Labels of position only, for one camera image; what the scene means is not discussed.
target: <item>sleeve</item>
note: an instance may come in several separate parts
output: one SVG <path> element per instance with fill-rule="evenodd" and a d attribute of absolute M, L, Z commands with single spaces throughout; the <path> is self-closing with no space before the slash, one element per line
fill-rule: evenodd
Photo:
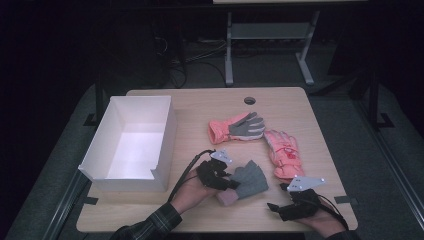
<path fill-rule="evenodd" d="M 361 240 L 361 238 L 355 233 L 355 231 L 344 231 L 331 235 L 325 240 Z"/>
<path fill-rule="evenodd" d="M 136 223 L 132 226 L 123 226 L 118 229 L 110 240 L 163 239 L 172 229 L 178 226 L 181 221 L 182 218 L 175 208 L 170 203 L 165 203 L 145 221 Z"/>

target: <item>pink glove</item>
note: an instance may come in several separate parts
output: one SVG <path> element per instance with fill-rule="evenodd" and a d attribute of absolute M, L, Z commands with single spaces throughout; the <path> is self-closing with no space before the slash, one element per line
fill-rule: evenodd
<path fill-rule="evenodd" d="M 287 133 L 275 130 L 264 132 L 270 150 L 269 157 L 277 167 L 274 175 L 284 183 L 290 183 L 297 176 L 305 176 L 299 157 L 296 139 Z"/>
<path fill-rule="evenodd" d="M 263 136 L 264 119 L 256 112 L 245 112 L 225 121 L 209 122 L 208 134 L 212 144 L 229 140 L 254 140 Z"/>

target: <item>metal stand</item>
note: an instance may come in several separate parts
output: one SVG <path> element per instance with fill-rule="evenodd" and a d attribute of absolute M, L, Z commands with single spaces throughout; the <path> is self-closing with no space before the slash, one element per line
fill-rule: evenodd
<path fill-rule="evenodd" d="M 225 84 L 227 87 L 234 84 L 231 60 L 232 39 L 304 39 L 305 45 L 301 52 L 296 53 L 296 59 L 306 84 L 314 84 L 305 60 L 314 36 L 319 11 L 314 12 L 311 21 L 306 23 L 233 23 L 231 14 L 231 12 L 228 13 L 227 54 L 225 56 Z"/>

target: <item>white box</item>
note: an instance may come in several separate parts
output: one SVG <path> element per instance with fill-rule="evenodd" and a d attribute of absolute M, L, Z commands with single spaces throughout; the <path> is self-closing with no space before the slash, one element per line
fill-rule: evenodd
<path fill-rule="evenodd" d="M 177 120 L 171 96 L 116 96 L 78 169 L 102 191 L 164 192 Z"/>

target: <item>glove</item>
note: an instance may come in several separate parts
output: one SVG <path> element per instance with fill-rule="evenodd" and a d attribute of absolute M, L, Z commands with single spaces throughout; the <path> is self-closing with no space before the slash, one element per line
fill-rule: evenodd
<path fill-rule="evenodd" d="M 229 140 L 255 140 L 263 136 L 264 119 L 256 112 L 246 112 L 225 121 L 209 122 L 208 134 L 212 144 Z"/>
<path fill-rule="evenodd" d="M 284 183 L 290 183 L 297 176 L 305 176 L 302 162 L 299 157 L 297 141 L 287 133 L 275 130 L 264 132 L 265 139 L 269 144 L 269 157 L 277 167 L 274 175 Z"/>
<path fill-rule="evenodd" d="M 234 174 L 229 178 L 239 182 L 240 185 L 235 190 L 228 188 L 216 195 L 224 206 L 229 206 L 238 199 L 253 196 L 269 188 L 262 169 L 252 160 L 245 167 L 236 168 Z"/>

